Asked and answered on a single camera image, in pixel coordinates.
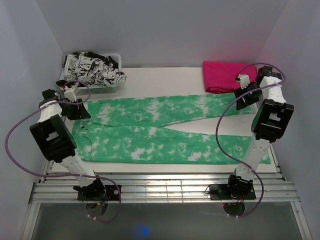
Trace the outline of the green tie-dye trousers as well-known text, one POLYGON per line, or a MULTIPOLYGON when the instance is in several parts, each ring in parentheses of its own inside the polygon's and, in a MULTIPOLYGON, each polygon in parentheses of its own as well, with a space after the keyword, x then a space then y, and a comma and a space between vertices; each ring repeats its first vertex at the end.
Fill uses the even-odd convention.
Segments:
POLYGON ((171 125, 250 115, 237 110, 227 94, 176 95, 88 101, 90 119, 77 120, 72 135, 87 162, 174 165, 234 165, 244 158, 251 138, 195 133, 171 125))

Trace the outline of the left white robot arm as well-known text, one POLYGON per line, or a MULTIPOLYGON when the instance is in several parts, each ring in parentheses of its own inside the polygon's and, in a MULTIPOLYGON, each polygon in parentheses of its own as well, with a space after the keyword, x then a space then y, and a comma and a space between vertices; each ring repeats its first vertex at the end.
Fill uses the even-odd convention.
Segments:
POLYGON ((43 101, 38 106, 40 118, 29 129, 44 157, 74 175, 78 181, 74 190, 89 199, 102 200, 107 194, 106 187, 76 153, 76 142, 62 120, 62 117, 69 120, 91 118, 77 93, 77 88, 66 87, 61 98, 53 89, 43 91, 43 101))

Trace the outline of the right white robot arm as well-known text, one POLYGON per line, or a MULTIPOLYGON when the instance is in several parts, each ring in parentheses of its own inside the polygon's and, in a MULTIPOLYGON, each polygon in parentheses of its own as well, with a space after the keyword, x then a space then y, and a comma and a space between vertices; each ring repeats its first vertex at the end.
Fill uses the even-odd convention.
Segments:
POLYGON ((250 145, 242 163, 229 176, 225 189, 230 198, 244 200, 254 192, 254 172, 265 152, 284 135, 294 106, 284 99, 281 86, 283 77, 279 70, 273 71, 272 66, 259 68, 253 82, 245 74, 240 74, 236 80, 240 82, 240 88, 234 91, 238 111, 262 102, 251 124, 250 145))

